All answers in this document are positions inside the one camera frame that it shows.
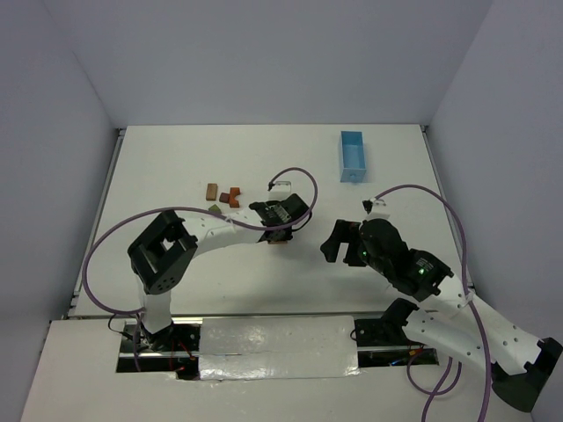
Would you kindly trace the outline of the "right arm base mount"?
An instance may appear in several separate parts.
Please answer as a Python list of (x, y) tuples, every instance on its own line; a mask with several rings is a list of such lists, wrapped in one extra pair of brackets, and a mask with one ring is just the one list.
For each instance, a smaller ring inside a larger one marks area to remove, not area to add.
[(416, 354), (415, 365), (437, 365), (435, 349), (406, 338), (399, 327), (381, 317), (356, 318), (349, 337), (355, 342), (360, 368), (403, 367)]

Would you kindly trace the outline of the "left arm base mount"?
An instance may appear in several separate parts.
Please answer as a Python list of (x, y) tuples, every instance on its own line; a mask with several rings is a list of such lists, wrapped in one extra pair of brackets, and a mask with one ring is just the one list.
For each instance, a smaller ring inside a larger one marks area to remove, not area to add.
[(175, 324), (171, 333), (149, 338), (142, 328), (125, 324), (120, 330), (121, 344), (116, 363), (117, 373), (167, 373), (180, 380), (200, 379), (199, 324)]

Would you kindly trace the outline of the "blue rectangular box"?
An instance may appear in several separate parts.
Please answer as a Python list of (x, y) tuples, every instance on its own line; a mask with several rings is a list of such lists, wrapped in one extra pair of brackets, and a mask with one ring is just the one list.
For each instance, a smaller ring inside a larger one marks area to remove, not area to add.
[(366, 175), (366, 160), (362, 132), (340, 132), (340, 182), (362, 183)]

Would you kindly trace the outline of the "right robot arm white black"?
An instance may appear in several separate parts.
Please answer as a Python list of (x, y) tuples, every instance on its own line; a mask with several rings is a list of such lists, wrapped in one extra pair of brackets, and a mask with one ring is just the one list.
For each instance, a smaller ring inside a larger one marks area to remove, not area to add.
[(485, 373), (494, 394), (529, 413), (562, 354), (554, 338), (521, 330), (473, 293), (438, 257), (407, 246), (385, 219), (338, 220), (321, 245), (333, 263), (342, 244), (344, 263), (370, 267), (401, 296), (376, 319), (355, 322), (359, 346), (419, 343)]

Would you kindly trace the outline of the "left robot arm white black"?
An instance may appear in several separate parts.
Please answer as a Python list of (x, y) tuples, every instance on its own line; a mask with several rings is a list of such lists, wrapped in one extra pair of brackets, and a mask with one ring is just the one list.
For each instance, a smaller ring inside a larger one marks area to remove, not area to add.
[(141, 327), (150, 348), (170, 351), (178, 337), (171, 313), (171, 291), (194, 258), (239, 244), (283, 242), (309, 206), (295, 193), (284, 200), (253, 202), (249, 207), (214, 217), (179, 217), (164, 211), (128, 247), (131, 268), (141, 285)]

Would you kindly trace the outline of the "light brown rectangular block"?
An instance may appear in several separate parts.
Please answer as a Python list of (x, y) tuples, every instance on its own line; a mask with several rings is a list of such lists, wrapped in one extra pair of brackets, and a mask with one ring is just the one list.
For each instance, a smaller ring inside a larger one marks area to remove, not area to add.
[(218, 194), (218, 184), (208, 183), (206, 190), (206, 200), (215, 201), (217, 198), (217, 194)]

